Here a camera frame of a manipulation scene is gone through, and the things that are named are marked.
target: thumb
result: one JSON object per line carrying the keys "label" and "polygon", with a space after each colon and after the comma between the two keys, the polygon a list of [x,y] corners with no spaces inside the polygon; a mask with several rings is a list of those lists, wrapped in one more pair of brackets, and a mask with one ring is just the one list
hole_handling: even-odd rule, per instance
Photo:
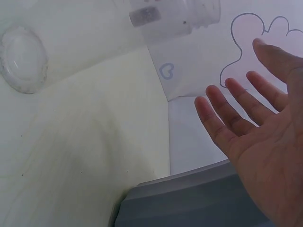
{"label": "thumb", "polygon": [[303,146],[303,58],[267,45],[260,39],[253,42],[259,61],[278,79],[287,84],[292,121],[297,141]]}

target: blue outline drawing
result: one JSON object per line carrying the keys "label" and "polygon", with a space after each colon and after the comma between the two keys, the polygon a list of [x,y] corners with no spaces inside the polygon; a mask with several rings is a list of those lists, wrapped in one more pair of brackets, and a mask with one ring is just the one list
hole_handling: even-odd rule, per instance
{"label": "blue outline drawing", "polygon": [[[170,66],[170,70],[167,70],[167,72],[169,73],[168,77],[166,75],[164,75],[164,72],[163,72],[164,68],[167,66]],[[175,65],[173,63],[165,63],[164,65],[162,65],[159,68],[159,72],[164,79],[172,79],[174,76],[174,74],[173,74],[174,68],[175,68]]]}
{"label": "blue outline drawing", "polygon": [[292,29],[292,30],[290,30],[290,29],[289,29],[289,21],[288,21],[288,19],[287,19],[286,17],[283,17],[283,16],[278,16],[278,17],[276,17],[276,18],[270,23],[269,29],[266,30],[266,29],[265,29],[265,23],[264,23],[264,21],[263,21],[262,18],[261,18],[260,16],[258,16],[257,14],[254,14],[254,13],[242,13],[242,14],[238,15],[238,16],[232,21],[232,25],[231,25],[231,35],[232,35],[232,39],[233,39],[233,41],[235,42],[236,46],[240,49],[241,54],[240,54],[240,58],[239,58],[238,60],[236,60],[236,61],[234,61],[234,62],[228,64],[228,65],[225,66],[225,67],[223,68],[223,70],[221,71],[221,73],[220,73],[220,86],[222,86],[223,88],[227,88],[225,85],[222,84],[222,74],[223,74],[224,70],[225,70],[227,67],[229,67],[229,66],[231,66],[231,65],[233,65],[233,64],[235,64],[235,63],[237,63],[238,61],[240,61],[241,58],[242,58],[242,56],[243,56],[243,50],[242,50],[242,48],[239,46],[239,44],[237,43],[237,41],[236,41],[236,39],[235,39],[235,37],[234,37],[234,35],[233,35],[233,31],[232,31],[232,30],[233,30],[233,24],[234,24],[235,20],[238,19],[239,17],[244,16],[244,15],[253,15],[253,16],[258,17],[258,18],[261,20],[261,22],[262,22],[262,24],[263,24],[263,32],[262,32],[261,35],[263,35],[264,33],[269,33],[269,32],[270,32],[270,29],[271,29],[271,27],[272,27],[272,25],[273,25],[273,23],[274,23],[277,19],[279,19],[279,18],[285,19],[285,20],[287,21],[287,23],[288,23],[288,32],[287,32],[286,36],[288,36],[288,34],[291,33],[291,32],[301,32],[301,33],[303,33],[303,31],[301,31],[301,30],[299,30],[299,29]]}

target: fingernail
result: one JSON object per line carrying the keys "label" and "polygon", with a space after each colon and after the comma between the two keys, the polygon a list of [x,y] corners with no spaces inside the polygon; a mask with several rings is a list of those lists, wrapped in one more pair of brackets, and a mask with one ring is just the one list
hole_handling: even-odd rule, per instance
{"label": "fingernail", "polygon": [[256,38],[254,40],[254,43],[257,44],[257,45],[266,45],[266,43],[260,38]]}

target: plastic bottle cap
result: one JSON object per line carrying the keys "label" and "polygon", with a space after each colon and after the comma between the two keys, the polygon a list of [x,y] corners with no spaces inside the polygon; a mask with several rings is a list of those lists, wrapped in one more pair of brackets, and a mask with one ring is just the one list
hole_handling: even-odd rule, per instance
{"label": "plastic bottle cap", "polygon": [[46,80],[47,54],[39,38],[23,27],[8,29],[1,40],[0,70],[15,90],[32,94]]}

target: palm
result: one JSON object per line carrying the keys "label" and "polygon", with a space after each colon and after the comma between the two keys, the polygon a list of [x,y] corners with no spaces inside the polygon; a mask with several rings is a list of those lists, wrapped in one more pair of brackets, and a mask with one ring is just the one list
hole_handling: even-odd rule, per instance
{"label": "palm", "polygon": [[215,144],[235,166],[255,203],[280,226],[303,222],[303,60],[255,41],[259,60],[287,82],[289,96],[256,72],[248,79],[279,112],[273,113],[234,79],[226,86],[257,124],[246,121],[215,86],[206,90],[216,117],[204,98],[197,98],[200,119]]}

